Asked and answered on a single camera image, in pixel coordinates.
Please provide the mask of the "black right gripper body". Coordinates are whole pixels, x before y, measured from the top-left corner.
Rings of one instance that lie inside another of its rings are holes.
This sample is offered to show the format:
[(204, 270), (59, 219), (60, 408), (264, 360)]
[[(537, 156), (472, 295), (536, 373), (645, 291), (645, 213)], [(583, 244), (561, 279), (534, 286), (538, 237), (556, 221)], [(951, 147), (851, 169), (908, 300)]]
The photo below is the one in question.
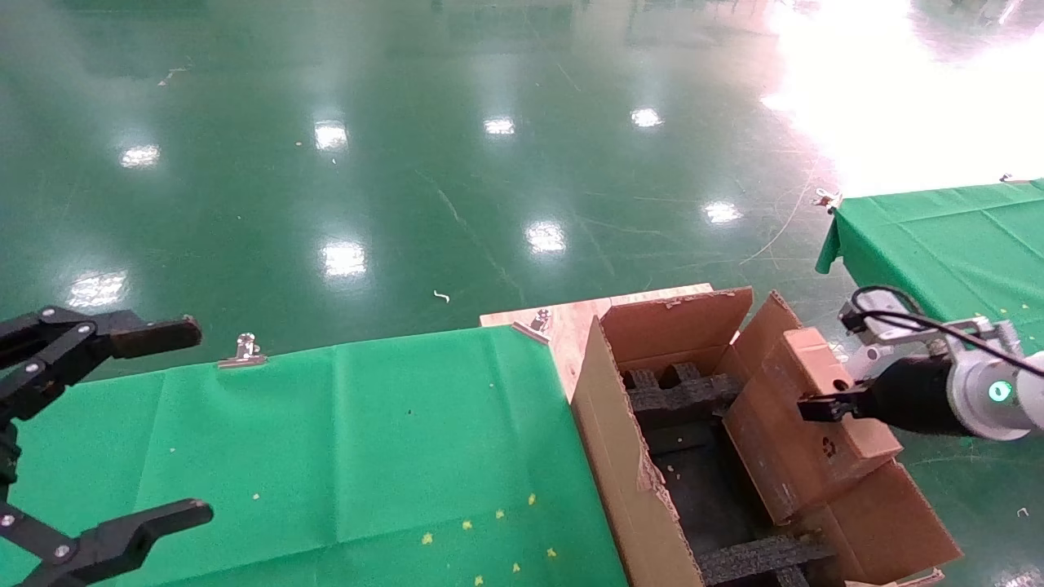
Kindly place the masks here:
[(865, 415), (915, 435), (966, 435), (949, 401), (953, 363), (943, 357), (903, 357), (865, 392)]

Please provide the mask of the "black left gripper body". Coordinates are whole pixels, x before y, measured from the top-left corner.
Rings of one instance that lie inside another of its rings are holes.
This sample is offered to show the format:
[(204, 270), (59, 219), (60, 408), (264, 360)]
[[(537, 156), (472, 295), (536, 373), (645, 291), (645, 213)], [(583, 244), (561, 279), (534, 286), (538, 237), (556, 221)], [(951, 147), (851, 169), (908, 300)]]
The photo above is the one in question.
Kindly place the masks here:
[(18, 479), (16, 467), (21, 457), (21, 447), (18, 444), (18, 428), (11, 422), (1, 424), (1, 490), (8, 490), (13, 483)]

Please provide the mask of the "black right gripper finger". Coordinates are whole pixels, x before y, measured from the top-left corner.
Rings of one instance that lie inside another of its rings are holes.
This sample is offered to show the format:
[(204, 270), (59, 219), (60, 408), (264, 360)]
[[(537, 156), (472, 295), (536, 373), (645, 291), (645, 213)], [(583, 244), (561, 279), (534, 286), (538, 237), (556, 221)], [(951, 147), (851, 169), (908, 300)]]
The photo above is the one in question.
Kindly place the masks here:
[(871, 391), (861, 384), (834, 394), (809, 396), (798, 402), (799, 415), (804, 421), (820, 423), (843, 422), (845, 416), (854, 419), (877, 417), (876, 406)]

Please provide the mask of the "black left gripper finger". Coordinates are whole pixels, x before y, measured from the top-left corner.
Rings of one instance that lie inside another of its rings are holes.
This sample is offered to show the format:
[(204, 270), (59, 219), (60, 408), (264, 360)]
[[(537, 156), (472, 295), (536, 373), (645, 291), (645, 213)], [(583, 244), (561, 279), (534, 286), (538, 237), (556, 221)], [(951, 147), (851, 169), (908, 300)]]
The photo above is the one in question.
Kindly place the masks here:
[(157, 541), (211, 523), (214, 510), (201, 499), (183, 499), (104, 521), (76, 537), (6, 501), (1, 514), (2, 538), (38, 558), (21, 586), (90, 586), (137, 571)]
[(194, 316), (146, 322), (133, 311), (84, 315), (62, 307), (1, 324), (1, 419), (28, 421), (111, 358), (127, 360), (201, 345)]

